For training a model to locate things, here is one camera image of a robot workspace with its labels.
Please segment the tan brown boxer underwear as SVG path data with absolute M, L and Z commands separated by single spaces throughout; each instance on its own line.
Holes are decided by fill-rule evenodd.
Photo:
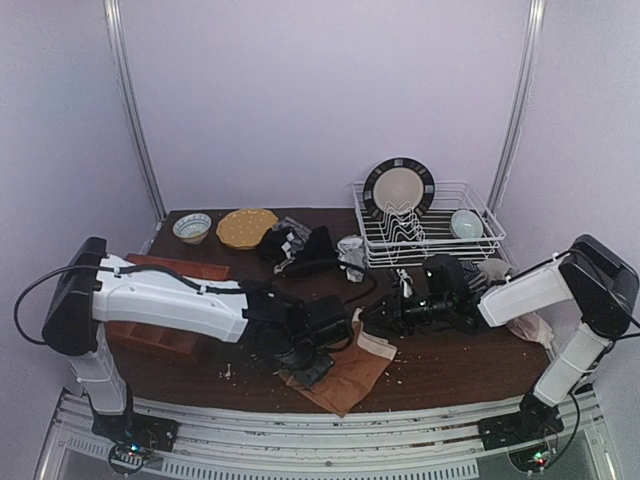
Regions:
M 315 385 L 304 387 L 294 379 L 292 373 L 286 370 L 278 372 L 287 387 L 296 390 L 323 410 L 340 417 L 344 417 L 373 390 L 398 351 L 388 340 L 365 331 L 362 312 L 362 308 L 357 308 L 352 316 L 355 334 L 353 343 L 345 350 L 331 355 L 335 365 Z

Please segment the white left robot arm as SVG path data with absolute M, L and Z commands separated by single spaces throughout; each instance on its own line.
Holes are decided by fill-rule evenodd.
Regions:
M 305 387 L 321 380 L 334 365 L 332 353 L 355 337 L 335 295 L 305 302 L 278 292 L 270 281 L 214 282 L 162 265 L 136 265 L 108 254 L 99 237 L 88 238 L 53 275 L 58 282 L 42 339 L 70 359 L 95 430 L 116 442 L 159 423 L 135 413 L 131 388 L 107 344 L 108 323 L 194 332 L 230 344 L 252 331 L 258 352 Z

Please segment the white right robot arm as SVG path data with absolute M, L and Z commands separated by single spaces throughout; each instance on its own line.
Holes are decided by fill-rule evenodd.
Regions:
M 579 316 L 572 335 L 524 394 L 517 411 L 479 421 L 487 450 L 561 432 L 560 403 L 636 322 L 638 273 L 589 234 L 527 270 L 496 280 L 481 280 L 480 268 L 445 254 L 426 258 L 422 272 L 425 293 L 417 291 L 410 275 L 397 271 L 391 292 L 365 308 L 362 320 L 399 335 L 439 322 L 476 334 L 528 314 L 561 311 Z

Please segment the blue striped underwear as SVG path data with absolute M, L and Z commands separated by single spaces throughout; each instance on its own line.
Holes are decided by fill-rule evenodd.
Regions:
M 472 294 L 484 294 L 492 286 L 492 280 L 487 271 L 488 265 L 485 261 L 462 260 L 460 265 L 464 280 Z

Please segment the black underwear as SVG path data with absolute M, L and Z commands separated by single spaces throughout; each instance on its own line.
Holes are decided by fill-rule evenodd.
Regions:
M 295 278 L 334 268 L 338 254 L 330 231 L 325 225 L 311 229 L 311 235 L 304 249 L 294 256 L 286 257 L 277 241 L 276 234 L 270 229 L 256 247 L 259 258 L 273 266 L 275 275 Z

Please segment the pink beige underwear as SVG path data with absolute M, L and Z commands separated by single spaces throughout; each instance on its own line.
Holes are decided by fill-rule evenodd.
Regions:
M 538 343 L 547 350 L 552 348 L 552 341 L 555 338 L 553 329 L 535 312 L 508 321 L 506 327 L 512 334 L 524 341 Z

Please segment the grey underwear pile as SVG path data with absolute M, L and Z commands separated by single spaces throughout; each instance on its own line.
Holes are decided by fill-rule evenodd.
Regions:
M 311 229 L 291 217 L 279 220 L 272 231 L 278 238 L 278 245 L 286 257 L 294 256 L 304 249 L 311 235 Z

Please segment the grey white underwear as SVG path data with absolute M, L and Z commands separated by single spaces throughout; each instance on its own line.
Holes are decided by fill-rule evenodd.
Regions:
M 366 253 L 364 241 L 360 236 L 346 236 L 337 243 L 338 259 L 342 262 L 356 265 L 362 269 L 366 266 Z M 352 283 L 361 283 L 364 274 L 352 267 L 341 267 L 346 273 L 346 278 Z

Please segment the light green bowl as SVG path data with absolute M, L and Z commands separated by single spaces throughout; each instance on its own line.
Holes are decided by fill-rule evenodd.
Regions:
M 484 226 L 476 213 L 459 209 L 451 216 L 450 231 L 457 239 L 479 239 L 484 233 Z

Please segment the brown wooden organizer box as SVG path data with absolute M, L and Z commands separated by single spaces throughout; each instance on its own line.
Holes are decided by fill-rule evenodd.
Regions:
M 187 260 L 163 258 L 151 255 L 127 255 L 125 260 L 134 265 L 159 265 L 168 267 L 176 273 L 210 281 L 229 281 L 233 279 L 229 266 L 202 263 Z M 171 323 L 169 318 L 152 322 L 149 316 L 141 320 L 114 320 L 105 324 L 106 338 L 109 344 L 125 347 L 161 360 L 172 361 L 179 365 L 195 366 L 199 363 L 204 350 L 205 334 L 193 329 L 185 329 L 185 323 L 179 320 Z

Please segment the yellow dotted plate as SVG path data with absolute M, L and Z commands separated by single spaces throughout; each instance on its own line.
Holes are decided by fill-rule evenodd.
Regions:
M 278 217 L 267 209 L 239 209 L 218 222 L 216 235 L 232 249 L 254 249 L 268 230 L 278 223 Z

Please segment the blue patterned bowl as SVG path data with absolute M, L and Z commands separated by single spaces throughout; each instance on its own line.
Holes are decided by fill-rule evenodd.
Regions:
M 211 226 L 212 220 L 207 214 L 192 213 L 178 219 L 172 227 L 172 233 L 186 244 L 199 245 L 208 236 Z

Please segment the metal front rail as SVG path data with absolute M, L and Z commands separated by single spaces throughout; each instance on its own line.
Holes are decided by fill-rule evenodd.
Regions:
M 544 441 L 486 450 L 478 422 L 514 413 L 507 400 L 388 413 L 250 413 L 136 399 L 137 410 L 176 420 L 172 452 L 154 452 L 131 479 L 624 479 L 594 392 L 576 394 L 581 422 L 565 454 L 542 473 L 520 471 L 516 451 L 562 450 L 576 425 Z M 88 401 L 62 394 L 33 479 L 123 479 L 107 464 L 108 440 L 91 432 Z

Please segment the metal corner post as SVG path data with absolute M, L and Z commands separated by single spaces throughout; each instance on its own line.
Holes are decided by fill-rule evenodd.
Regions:
M 529 2 L 511 111 L 487 201 L 487 207 L 492 213 L 496 213 L 502 205 L 509 176 L 515 163 L 535 74 L 546 4 L 547 2 L 544 0 L 531 0 Z
M 156 218 L 161 223 L 167 217 L 167 211 L 160 193 L 159 184 L 151 162 L 148 144 L 139 113 L 135 87 L 127 53 L 124 25 L 122 21 L 121 2 L 104 0 L 104 11 L 110 48 L 119 81 L 119 89 L 125 110 L 126 123 L 133 141 L 136 161 L 139 165 L 142 181 Z

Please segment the left metal corner post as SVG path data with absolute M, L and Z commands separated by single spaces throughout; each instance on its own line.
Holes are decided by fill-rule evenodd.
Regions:
M 124 25 L 122 21 L 121 2 L 104 0 L 104 11 L 110 48 L 119 81 L 119 89 L 125 110 L 126 123 L 133 141 L 136 161 L 139 165 L 142 181 L 156 218 L 161 223 L 167 217 L 167 211 L 160 193 L 159 184 L 151 162 L 148 144 L 139 113 L 135 87 L 127 53 Z

